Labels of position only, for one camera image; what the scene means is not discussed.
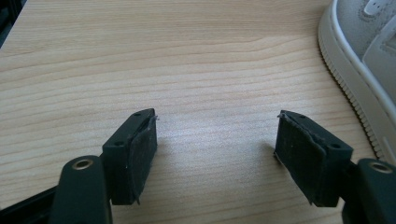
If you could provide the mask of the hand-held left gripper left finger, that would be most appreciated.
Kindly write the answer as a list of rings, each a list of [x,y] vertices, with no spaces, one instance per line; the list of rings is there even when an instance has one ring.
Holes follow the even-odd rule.
[[[155,110],[133,113],[103,144],[108,196],[114,205],[140,203],[157,151]]]

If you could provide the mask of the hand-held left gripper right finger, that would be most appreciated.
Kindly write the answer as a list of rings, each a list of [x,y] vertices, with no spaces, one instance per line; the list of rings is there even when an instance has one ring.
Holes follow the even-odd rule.
[[[275,155],[310,203],[335,207],[353,148],[309,117],[281,110]]]

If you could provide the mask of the white sneaker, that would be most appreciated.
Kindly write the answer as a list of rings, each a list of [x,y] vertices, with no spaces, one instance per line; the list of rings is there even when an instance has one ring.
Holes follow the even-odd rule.
[[[396,165],[396,0],[332,0],[318,43],[375,155]]]

